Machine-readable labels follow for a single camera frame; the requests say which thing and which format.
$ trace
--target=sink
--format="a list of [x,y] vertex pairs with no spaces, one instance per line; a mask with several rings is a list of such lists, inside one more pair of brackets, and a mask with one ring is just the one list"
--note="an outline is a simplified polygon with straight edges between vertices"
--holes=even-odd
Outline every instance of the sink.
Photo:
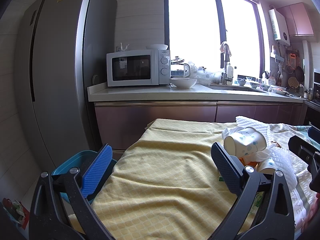
[[215,90],[235,90],[235,91],[250,91],[250,92],[259,92],[266,93],[262,90],[251,88],[251,87],[243,87],[243,86],[233,86],[233,85],[210,85],[208,86],[211,89]]

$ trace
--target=white bowl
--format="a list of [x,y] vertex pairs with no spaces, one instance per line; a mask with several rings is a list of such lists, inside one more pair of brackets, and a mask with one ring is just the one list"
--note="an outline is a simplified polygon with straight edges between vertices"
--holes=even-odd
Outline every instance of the white bowl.
[[250,86],[252,88],[257,88],[259,86],[259,83],[256,83],[256,82],[250,82]]
[[239,86],[244,86],[246,84],[246,81],[239,80],[239,79],[237,81],[238,81]]
[[177,88],[191,88],[197,83],[197,80],[193,78],[171,78],[170,82]]
[[165,44],[151,44],[146,46],[146,49],[159,49],[159,50],[166,50],[168,45]]
[[272,88],[272,91],[275,92],[276,94],[279,94],[279,95],[282,95],[282,96],[284,96],[287,93],[287,91],[277,90],[275,88]]
[[260,88],[261,88],[262,90],[264,90],[264,91],[267,91],[267,90],[270,88],[270,86],[269,86],[269,85],[266,85],[266,84],[260,84],[259,86],[260,86]]

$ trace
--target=screw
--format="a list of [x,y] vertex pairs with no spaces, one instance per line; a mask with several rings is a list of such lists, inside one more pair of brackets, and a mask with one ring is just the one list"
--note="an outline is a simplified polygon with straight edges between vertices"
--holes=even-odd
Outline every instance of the screw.
[[276,175],[279,176],[279,177],[282,177],[283,173],[282,173],[282,171],[276,171]]
[[46,171],[44,171],[44,172],[41,173],[41,177],[42,177],[42,178],[45,178],[46,176],[48,176],[48,173],[47,173]]
[[76,174],[78,171],[79,171],[79,169],[78,169],[77,167],[73,167],[73,168],[71,168],[71,169],[69,170],[69,172],[70,172],[71,174]]
[[252,168],[251,166],[246,166],[245,170],[249,173],[254,172],[254,168]]

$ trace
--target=blue gripper pad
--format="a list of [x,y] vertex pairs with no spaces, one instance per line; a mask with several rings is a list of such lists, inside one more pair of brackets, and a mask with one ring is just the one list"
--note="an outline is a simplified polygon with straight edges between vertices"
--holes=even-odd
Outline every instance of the blue gripper pad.
[[81,193],[86,198],[88,195],[91,195],[97,185],[99,184],[103,174],[108,168],[112,159],[112,148],[110,145],[106,144],[98,156],[91,163],[90,167],[87,169],[85,174],[82,176],[82,187]]
[[240,168],[236,165],[231,156],[225,151],[220,143],[215,142],[212,145],[211,158],[214,164],[217,166],[218,171],[223,177],[223,180],[227,184],[229,191],[239,197],[242,193],[242,171]]

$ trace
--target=bright window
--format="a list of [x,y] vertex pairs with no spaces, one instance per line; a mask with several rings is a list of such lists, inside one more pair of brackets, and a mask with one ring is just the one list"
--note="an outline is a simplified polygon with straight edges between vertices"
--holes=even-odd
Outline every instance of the bright window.
[[220,68],[220,31],[215,0],[169,0],[171,57]]
[[249,0],[168,0],[171,57],[221,71],[220,44],[227,41],[236,75],[259,77],[264,59],[257,5]]

